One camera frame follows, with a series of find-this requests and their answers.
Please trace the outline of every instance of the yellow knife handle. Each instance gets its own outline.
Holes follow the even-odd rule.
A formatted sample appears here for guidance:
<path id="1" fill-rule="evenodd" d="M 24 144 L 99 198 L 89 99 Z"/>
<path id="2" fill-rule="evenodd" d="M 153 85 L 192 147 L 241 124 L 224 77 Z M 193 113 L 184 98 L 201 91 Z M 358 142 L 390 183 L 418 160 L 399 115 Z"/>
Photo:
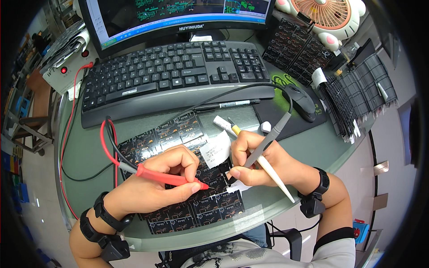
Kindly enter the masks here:
<path id="1" fill-rule="evenodd" d="M 235 125 L 235 126 L 231 127 L 231 129 L 234 131 L 234 133 L 235 133 L 237 136 L 239 135 L 239 133 L 240 133 L 240 131 L 241 131 L 241 129 L 240 129 L 237 125 Z"/>

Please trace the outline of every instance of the hand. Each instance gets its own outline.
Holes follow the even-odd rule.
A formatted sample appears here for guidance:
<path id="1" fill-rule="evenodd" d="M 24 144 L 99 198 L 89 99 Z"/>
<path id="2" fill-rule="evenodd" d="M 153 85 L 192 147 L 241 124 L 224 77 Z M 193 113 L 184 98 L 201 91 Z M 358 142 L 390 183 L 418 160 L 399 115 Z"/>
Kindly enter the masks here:
<path id="1" fill-rule="evenodd" d="M 250 155 L 248 149 L 255 149 L 263 139 L 263 136 L 253 132 L 244 130 L 240 132 L 237 139 L 231 143 L 234 167 L 227 175 L 228 177 L 233 176 L 247 186 L 277 186 L 257 162 L 250 169 L 243 167 Z M 284 184 L 293 184 L 299 178 L 300 171 L 307 166 L 291 157 L 276 141 L 273 141 L 262 155 L 268 160 Z"/>
<path id="2" fill-rule="evenodd" d="M 168 205 L 183 202 L 200 189 L 194 183 L 199 160 L 184 145 L 172 147 L 143 162 L 152 171 L 180 174 L 190 183 L 166 190 L 161 182 L 132 175 L 104 198 L 106 210 L 114 217 L 130 213 L 148 213 Z"/>

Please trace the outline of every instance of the computer mouse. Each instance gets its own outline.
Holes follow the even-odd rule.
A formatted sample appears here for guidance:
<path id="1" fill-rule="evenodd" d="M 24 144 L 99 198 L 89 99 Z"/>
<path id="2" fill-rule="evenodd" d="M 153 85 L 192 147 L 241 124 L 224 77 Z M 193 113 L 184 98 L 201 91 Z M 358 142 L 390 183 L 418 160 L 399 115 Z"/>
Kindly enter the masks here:
<path id="1" fill-rule="evenodd" d="M 295 85 L 285 86 L 287 93 L 292 98 L 293 108 L 298 114 L 307 122 L 314 122 L 316 119 L 316 108 L 311 97 L 305 92 L 305 90 L 298 88 Z M 283 97 L 289 101 L 288 97 L 282 91 Z"/>

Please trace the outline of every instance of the desk fan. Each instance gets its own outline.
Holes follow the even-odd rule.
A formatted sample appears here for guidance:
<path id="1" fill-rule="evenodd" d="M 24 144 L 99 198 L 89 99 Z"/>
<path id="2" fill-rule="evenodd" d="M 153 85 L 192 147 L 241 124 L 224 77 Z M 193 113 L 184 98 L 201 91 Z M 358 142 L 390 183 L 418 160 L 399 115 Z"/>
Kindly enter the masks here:
<path id="1" fill-rule="evenodd" d="M 362 0 L 276 0 L 278 10 L 315 22 L 312 29 L 330 51 L 338 50 L 339 41 L 352 37 L 365 14 Z"/>

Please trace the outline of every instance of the control box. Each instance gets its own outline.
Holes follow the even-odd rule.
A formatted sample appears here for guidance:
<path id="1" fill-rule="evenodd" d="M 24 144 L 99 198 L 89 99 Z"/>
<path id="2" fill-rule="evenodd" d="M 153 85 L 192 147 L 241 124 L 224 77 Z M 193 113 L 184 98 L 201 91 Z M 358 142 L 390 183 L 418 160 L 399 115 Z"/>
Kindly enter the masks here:
<path id="1" fill-rule="evenodd" d="M 63 95 L 73 87 L 75 76 L 80 67 L 99 58 L 92 42 L 89 42 L 85 51 L 73 53 L 61 66 L 49 68 L 43 78 L 55 91 Z M 83 79 L 84 72 L 80 71 L 76 82 Z"/>

